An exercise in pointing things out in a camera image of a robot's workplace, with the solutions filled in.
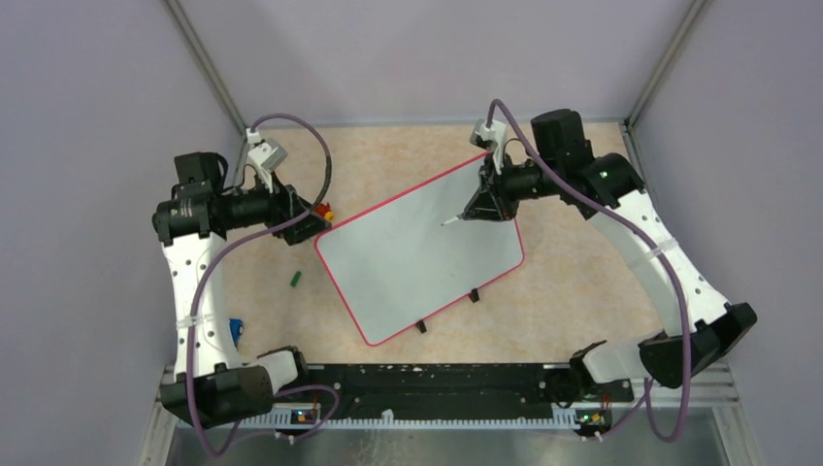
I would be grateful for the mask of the green marker cap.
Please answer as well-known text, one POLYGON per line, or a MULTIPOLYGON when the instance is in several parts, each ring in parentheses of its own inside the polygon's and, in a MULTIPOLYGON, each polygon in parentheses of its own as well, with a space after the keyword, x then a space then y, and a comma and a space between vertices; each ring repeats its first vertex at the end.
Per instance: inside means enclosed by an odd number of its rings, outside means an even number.
POLYGON ((292 276, 291 280, 290 280, 289 285, 291 287, 295 287, 299 283, 299 281, 301 280, 301 277, 302 277, 302 272, 301 271, 295 272, 294 275, 292 276))

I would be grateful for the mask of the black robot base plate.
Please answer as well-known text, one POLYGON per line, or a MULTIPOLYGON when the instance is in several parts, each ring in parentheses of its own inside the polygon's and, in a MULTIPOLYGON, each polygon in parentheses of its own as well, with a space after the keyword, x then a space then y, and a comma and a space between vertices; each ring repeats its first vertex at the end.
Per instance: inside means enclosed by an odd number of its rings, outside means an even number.
POLYGON ((573 422, 573 408, 597 411, 631 403, 629 381, 580 381, 566 364, 325 364, 291 383, 313 390, 277 397, 276 408, 295 408, 293 420, 329 416, 345 421, 573 422))

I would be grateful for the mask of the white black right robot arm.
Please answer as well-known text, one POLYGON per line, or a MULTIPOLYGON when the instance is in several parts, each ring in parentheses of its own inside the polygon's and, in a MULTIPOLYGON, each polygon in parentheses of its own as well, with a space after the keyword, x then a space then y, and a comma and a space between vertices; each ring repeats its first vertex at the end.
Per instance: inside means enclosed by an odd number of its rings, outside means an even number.
POLYGON ((696 268, 657 214, 644 182, 618 153, 597 156, 578 112, 561 109, 531 121, 535 150, 515 164, 508 127, 489 116, 469 141, 486 150, 479 186, 460 220, 515 219, 524 200, 557 196, 575 207, 618 251, 648 295, 662 328, 623 342, 597 342, 571 358, 572 393, 594 400, 616 380, 642 377, 679 388, 727 355, 756 324, 746 302, 732 303, 696 268))

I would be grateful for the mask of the pink framed whiteboard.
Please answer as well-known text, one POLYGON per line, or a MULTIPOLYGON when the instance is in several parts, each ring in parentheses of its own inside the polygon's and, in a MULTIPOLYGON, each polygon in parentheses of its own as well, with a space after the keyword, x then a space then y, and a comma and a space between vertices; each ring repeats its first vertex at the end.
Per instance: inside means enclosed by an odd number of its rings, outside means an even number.
POLYGON ((379 346, 524 261, 516 221, 460 220, 482 155, 318 235, 314 249, 364 343, 379 346))

